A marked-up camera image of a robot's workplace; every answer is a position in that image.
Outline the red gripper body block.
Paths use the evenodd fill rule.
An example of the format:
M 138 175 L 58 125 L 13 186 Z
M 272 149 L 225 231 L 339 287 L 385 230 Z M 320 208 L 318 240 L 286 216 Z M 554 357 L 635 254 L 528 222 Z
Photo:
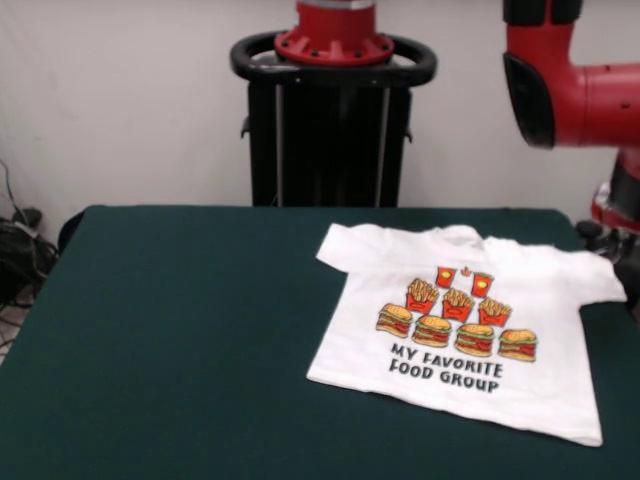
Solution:
M 613 206 L 610 196 L 610 184 L 602 183 L 595 191 L 591 203 L 592 219 L 607 228 L 622 230 L 627 233 L 639 232 L 639 221 L 626 217 Z

